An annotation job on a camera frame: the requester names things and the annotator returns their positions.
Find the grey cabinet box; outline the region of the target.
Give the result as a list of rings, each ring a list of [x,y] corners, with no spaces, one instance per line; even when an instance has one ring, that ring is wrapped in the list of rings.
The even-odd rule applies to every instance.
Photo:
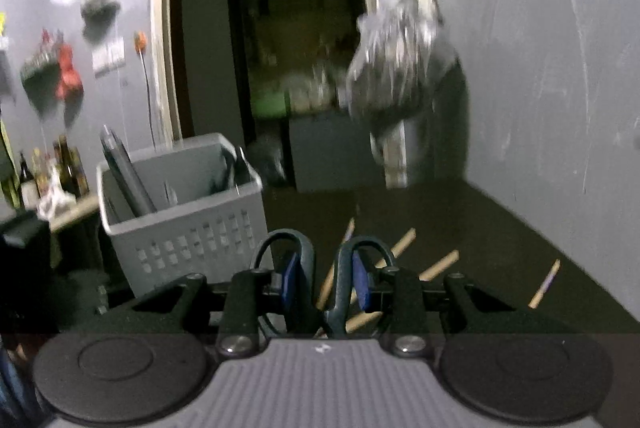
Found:
[[[290,120],[296,190],[301,193],[383,186],[369,133],[346,114],[324,112]]]

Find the chopstick with purple band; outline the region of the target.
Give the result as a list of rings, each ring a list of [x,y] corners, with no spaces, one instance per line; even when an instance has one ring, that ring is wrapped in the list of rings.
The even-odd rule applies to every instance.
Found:
[[[561,269],[561,260],[556,259],[555,262],[552,263],[552,266],[549,272],[547,273],[546,277],[544,278],[544,280],[541,282],[540,286],[534,293],[534,296],[532,297],[531,300],[529,300],[529,303],[528,303],[529,309],[535,310],[539,307],[541,301],[544,299],[544,296],[546,296],[546,293],[551,287],[560,269]]]

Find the hanging clear plastic bag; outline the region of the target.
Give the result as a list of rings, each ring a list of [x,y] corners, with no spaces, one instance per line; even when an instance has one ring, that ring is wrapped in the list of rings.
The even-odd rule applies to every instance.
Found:
[[[376,0],[358,22],[346,75],[349,115],[375,141],[425,112],[457,59],[438,0]]]

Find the white perforated utensil basket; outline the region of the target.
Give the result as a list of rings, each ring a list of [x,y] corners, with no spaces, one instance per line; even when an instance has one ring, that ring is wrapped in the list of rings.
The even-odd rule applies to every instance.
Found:
[[[189,273],[220,283],[250,267],[268,234],[262,180],[250,170],[250,182],[223,184],[234,154],[220,133],[131,153],[156,208],[142,217],[131,211],[107,162],[96,167],[102,226],[134,296]]]

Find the red hanging item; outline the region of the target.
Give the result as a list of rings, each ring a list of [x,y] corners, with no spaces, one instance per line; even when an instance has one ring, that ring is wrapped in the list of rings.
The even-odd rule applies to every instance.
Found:
[[[66,42],[58,48],[58,68],[60,80],[55,90],[58,100],[66,101],[71,96],[77,96],[84,91],[81,78],[73,64],[73,48]]]

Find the orange wall hook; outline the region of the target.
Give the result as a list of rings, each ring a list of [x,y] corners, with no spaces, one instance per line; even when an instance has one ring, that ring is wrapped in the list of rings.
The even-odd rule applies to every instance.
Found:
[[[143,54],[146,49],[146,37],[143,32],[134,33],[134,50],[137,54]]]

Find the white wall switch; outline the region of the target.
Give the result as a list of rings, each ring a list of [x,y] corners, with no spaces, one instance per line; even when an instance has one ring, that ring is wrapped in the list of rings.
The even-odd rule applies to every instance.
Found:
[[[102,44],[92,52],[92,69],[96,76],[102,76],[111,70],[117,70],[125,64],[124,38]]]

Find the plain wooden chopstick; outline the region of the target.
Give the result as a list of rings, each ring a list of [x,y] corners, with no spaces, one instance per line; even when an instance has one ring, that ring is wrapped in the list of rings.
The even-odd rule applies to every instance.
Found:
[[[413,243],[416,239],[416,229],[411,228],[405,232],[405,235],[401,237],[400,240],[392,247],[391,251],[395,258],[398,258],[402,255],[402,253]],[[377,263],[376,266],[384,266],[384,261]],[[350,303],[354,304],[358,299],[356,289],[352,289],[352,294],[350,295]]]
[[[423,271],[420,275],[421,282],[430,282],[437,278],[440,274],[443,274],[446,270],[450,269],[460,258],[459,252],[457,249],[450,252],[445,257],[442,257],[428,269]],[[382,312],[360,312],[350,318],[346,322],[346,332],[351,334],[355,333],[356,330],[360,330],[363,326],[378,320],[382,316]]]

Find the dark glass bottle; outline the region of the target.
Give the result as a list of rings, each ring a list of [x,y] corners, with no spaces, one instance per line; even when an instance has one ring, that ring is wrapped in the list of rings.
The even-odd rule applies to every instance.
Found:
[[[58,137],[58,145],[60,146],[61,154],[60,179],[62,189],[76,198],[86,196],[89,193],[86,177],[84,172],[78,168],[78,163],[74,161],[64,134]]]

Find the black handled kitchen scissors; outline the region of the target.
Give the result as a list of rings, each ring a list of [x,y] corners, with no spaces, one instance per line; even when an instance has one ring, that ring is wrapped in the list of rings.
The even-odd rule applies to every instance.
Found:
[[[293,229],[274,230],[259,245],[254,257],[252,269],[263,268],[262,259],[272,245],[278,243],[290,244],[293,247],[291,255],[285,259],[283,269],[293,256],[298,256],[298,270],[300,281],[295,286],[295,296],[288,314],[284,317],[288,336],[312,337],[318,330],[329,335],[343,336],[346,334],[347,312],[350,308],[350,295],[354,288],[352,282],[352,255],[355,252],[374,250],[382,261],[393,256],[390,248],[377,238],[360,235],[341,244],[334,258],[334,272],[331,278],[333,307],[324,310],[316,306],[312,291],[316,280],[316,252],[311,240],[305,234]]]

